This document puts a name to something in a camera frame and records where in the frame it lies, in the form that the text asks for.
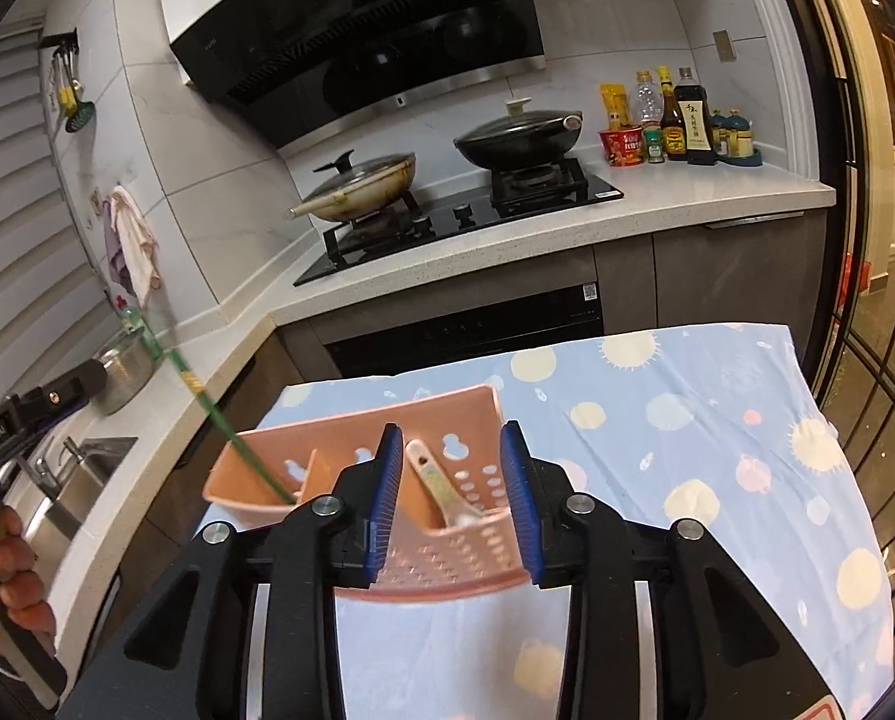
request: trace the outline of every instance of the finger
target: finger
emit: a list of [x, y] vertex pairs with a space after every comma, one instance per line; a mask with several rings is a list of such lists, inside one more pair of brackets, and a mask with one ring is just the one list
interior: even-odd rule
[[0, 569], [14, 574], [34, 568], [35, 556], [23, 538], [8, 536], [0, 541]]
[[29, 631], [45, 632], [52, 638], [55, 632], [57, 632], [54, 613], [45, 601], [41, 601], [41, 603], [35, 604], [33, 607], [9, 608], [8, 616], [20, 627]]
[[0, 586], [0, 596], [7, 608], [30, 607], [44, 600], [44, 582], [34, 571], [22, 571]]
[[24, 530], [22, 519], [17, 512], [10, 506], [4, 507], [4, 530], [8, 532], [8, 536], [20, 536]]

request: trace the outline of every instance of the tablecloth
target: tablecloth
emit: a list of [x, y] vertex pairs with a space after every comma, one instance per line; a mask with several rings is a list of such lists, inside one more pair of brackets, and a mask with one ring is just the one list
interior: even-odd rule
[[[576, 490], [636, 522], [666, 528], [695, 517], [710, 527], [849, 719], [859, 720], [888, 688], [886, 571], [786, 327], [668, 328], [289, 386], [259, 427], [481, 382], [497, 389], [532, 454], [564, 466]], [[232, 519], [212, 507], [205, 522], [219, 518]], [[348, 717], [550, 720], [567, 600], [564, 589], [533, 586], [441, 604], [338, 599]]]

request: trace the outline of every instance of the pan lid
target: pan lid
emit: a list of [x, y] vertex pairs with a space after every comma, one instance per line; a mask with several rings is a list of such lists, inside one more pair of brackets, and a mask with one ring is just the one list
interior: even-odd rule
[[318, 197], [325, 194], [333, 194], [338, 190], [353, 189], [361, 184], [370, 183], [374, 181], [374, 178], [385, 175], [393, 167], [399, 167], [403, 164], [410, 165], [415, 161], [413, 153], [390, 154], [386, 157], [370, 159], [367, 162], [359, 162], [358, 165], [352, 165], [350, 164], [350, 156], [353, 153], [355, 153], [355, 150], [352, 148], [350, 151], [345, 151], [341, 154], [334, 162], [315, 167], [314, 172], [337, 170], [338, 175], [331, 176], [331, 178], [312, 191], [311, 194], [305, 197], [305, 202], [318, 199]]
[[454, 143], [474, 143], [513, 137], [531, 132], [531, 130], [543, 129], [548, 124], [559, 124], [559, 122], [564, 122], [567, 129], [580, 129], [584, 122], [584, 114], [581, 111], [525, 111], [524, 105], [530, 102], [531, 98], [508, 100], [505, 103], [508, 109], [507, 116], [475, 127], [467, 134], [457, 138]]

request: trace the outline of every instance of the red and white sticker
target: red and white sticker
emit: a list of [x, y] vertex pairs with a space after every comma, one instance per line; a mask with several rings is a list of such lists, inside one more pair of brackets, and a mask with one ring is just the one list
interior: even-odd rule
[[841, 707], [838, 707], [833, 696], [827, 696], [814, 704], [807, 712], [799, 714], [794, 720], [844, 720]]

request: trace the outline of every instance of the stove knob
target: stove knob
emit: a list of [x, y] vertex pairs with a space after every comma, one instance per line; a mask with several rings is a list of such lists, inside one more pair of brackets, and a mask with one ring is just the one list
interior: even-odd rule
[[417, 217], [414, 220], [414, 231], [418, 233], [418, 235], [431, 235], [434, 232], [434, 224], [431, 222], [431, 218], [428, 215], [423, 215], [422, 217]]
[[460, 221], [462, 227], [468, 227], [474, 223], [471, 221], [472, 215], [473, 211], [470, 210], [470, 203], [459, 205], [454, 209], [454, 218]]

